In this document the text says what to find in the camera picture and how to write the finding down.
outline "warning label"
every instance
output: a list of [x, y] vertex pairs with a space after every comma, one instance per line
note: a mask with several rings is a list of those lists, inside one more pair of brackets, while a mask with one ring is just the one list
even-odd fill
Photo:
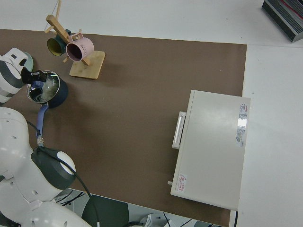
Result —
[[236, 133], [236, 144], [239, 147], [243, 147], [245, 142], [244, 135], [247, 125], [247, 113], [248, 113], [248, 106], [246, 104], [240, 105], [238, 128]]
[[178, 184], [177, 184], [177, 192], [184, 193], [185, 185], [186, 185], [187, 175], [179, 174]]

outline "white box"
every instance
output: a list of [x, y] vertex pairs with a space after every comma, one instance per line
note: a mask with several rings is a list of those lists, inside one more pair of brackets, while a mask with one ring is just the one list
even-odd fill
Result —
[[238, 210], [250, 99], [191, 91], [171, 194]]

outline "brown table mat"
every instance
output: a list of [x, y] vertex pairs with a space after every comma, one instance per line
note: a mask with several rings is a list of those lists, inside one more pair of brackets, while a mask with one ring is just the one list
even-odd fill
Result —
[[[68, 153], [94, 194], [228, 226], [229, 210], [172, 196], [167, 181], [178, 156], [171, 148], [178, 113], [187, 110], [190, 91], [241, 96], [246, 45], [86, 35], [106, 52], [98, 80], [88, 80], [69, 76], [72, 61], [48, 51], [53, 36], [0, 30], [1, 55], [17, 47], [33, 56], [35, 70], [55, 71], [68, 84], [66, 101], [45, 115], [45, 146]], [[36, 123], [39, 105], [25, 86], [4, 107]], [[82, 190], [78, 182], [71, 187]]]

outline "wooden mug stand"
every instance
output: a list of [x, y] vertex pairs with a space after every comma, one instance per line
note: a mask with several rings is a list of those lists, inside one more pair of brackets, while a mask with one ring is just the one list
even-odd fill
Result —
[[[54, 29], [56, 33], [64, 40], [66, 44], [69, 43], [69, 35], [61, 26], [58, 20], [53, 15], [48, 15], [46, 21], [51, 25], [45, 32]], [[101, 71], [101, 67], [105, 58], [104, 51], [94, 51], [81, 61], [74, 61], [71, 67], [70, 75], [72, 77], [80, 77], [86, 79], [97, 79]]]

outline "black cable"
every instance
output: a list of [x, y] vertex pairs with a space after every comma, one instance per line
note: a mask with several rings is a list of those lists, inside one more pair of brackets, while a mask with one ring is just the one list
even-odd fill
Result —
[[233, 227], [237, 226], [237, 222], [238, 222], [238, 212], [236, 211], [235, 224], [233, 225]]
[[63, 203], [60, 203], [62, 206], [66, 206], [67, 204], [73, 202], [74, 200], [76, 200], [77, 198], [80, 198], [81, 196], [85, 195], [85, 193], [81, 192], [79, 193], [79, 195], [77, 195], [75, 198], [69, 200], [69, 201], [66, 201], [66, 202], [63, 202]]
[[183, 225], [181, 225], [180, 227], [186, 225], [188, 222], [190, 222], [192, 219], [188, 220], [187, 222], [185, 222]]
[[[65, 165], [75, 176], [76, 178], [80, 181], [80, 183], [82, 184], [83, 188], [85, 189], [85, 191], [87, 192], [87, 195], [89, 196], [89, 198], [91, 199], [91, 194], [89, 192], [89, 189], [86, 187], [85, 183], [82, 181], [82, 179], [79, 177], [79, 175], [76, 173], [76, 171], [74, 171], [73, 168], [70, 167], [69, 164], [67, 164], [66, 162], [64, 162], [63, 160], [61, 160], [60, 158], [56, 157], [56, 156], [53, 156], [51, 155], [50, 153], [48, 153], [47, 151], [44, 150], [45, 147], [41, 147], [41, 149], [39, 149], [40, 151], [46, 153], [48, 156], [50, 156], [51, 158], [57, 160], [58, 162], [62, 163], [63, 165]], [[95, 209], [95, 212], [96, 212], [96, 216], [97, 216], [97, 222], [100, 223], [100, 218], [99, 218], [99, 215], [98, 215], [98, 212], [97, 212], [97, 208], [96, 208], [96, 205], [94, 203], [94, 201], [92, 200], [92, 204], [93, 204], [93, 207]]]
[[74, 190], [72, 190], [68, 195], [64, 196], [62, 199], [58, 200], [57, 202], [61, 202], [62, 200], [65, 200]]
[[169, 227], [170, 227], [169, 220], [167, 219], [167, 217], [166, 217], [166, 215], [165, 215], [165, 213], [164, 213], [164, 212], [163, 212], [163, 214], [164, 214], [164, 217], [166, 218], [166, 221], [167, 221], [167, 223], [168, 223], [168, 225], [169, 225]]
[[41, 135], [40, 130], [33, 123], [31, 123], [29, 121], [27, 121], [27, 123], [36, 130], [37, 136]]

